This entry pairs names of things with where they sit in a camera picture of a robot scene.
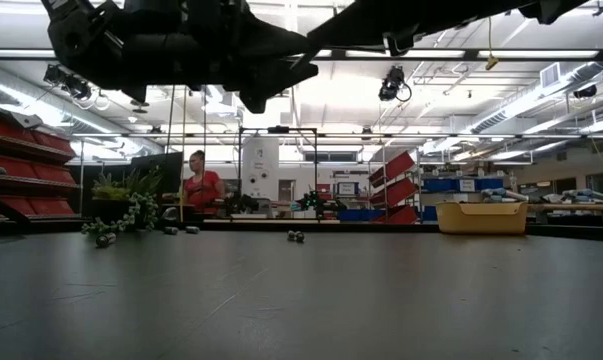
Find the yellow bin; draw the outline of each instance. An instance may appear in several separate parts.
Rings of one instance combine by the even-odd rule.
[[[528,203],[437,204],[439,229],[448,234],[523,234]]]

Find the computer monitor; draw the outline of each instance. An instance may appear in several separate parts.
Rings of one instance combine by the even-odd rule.
[[[141,176],[159,166],[163,172],[163,179],[158,188],[158,193],[178,193],[181,186],[181,170],[183,168],[183,153],[169,153],[133,158],[130,162],[130,171],[137,170]]]

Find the blue bin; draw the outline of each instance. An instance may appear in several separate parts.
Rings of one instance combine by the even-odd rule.
[[[383,210],[343,210],[337,214],[340,221],[372,221],[383,215]]]
[[[501,189],[503,188],[503,179],[478,179],[477,180],[477,190],[486,190],[486,189]]]
[[[437,221],[437,207],[426,206],[423,209],[423,221]]]
[[[423,181],[425,192],[454,191],[459,188],[459,181],[453,179],[426,179]]]

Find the artificial vine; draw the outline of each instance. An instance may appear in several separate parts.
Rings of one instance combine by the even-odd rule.
[[[150,194],[146,193],[145,196],[133,193],[128,197],[128,201],[130,202],[130,207],[128,208],[128,213],[123,215],[123,219],[118,220],[116,222],[112,221],[110,225],[101,221],[101,218],[95,218],[94,222],[91,224],[83,224],[81,229],[81,233],[108,233],[108,232],[119,232],[125,231],[128,226],[134,225],[136,223],[137,216],[141,215],[141,206],[145,204],[146,214],[145,214],[145,222],[146,229],[153,230],[154,224],[159,220],[157,216],[157,211],[159,209],[159,205],[157,205],[154,197]]]

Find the woman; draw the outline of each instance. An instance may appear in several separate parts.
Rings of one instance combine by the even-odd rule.
[[[201,150],[190,156],[190,170],[194,172],[185,183],[185,191],[188,197],[188,203],[195,208],[205,208],[215,199],[225,197],[225,184],[214,171],[203,173],[205,164],[205,153]]]

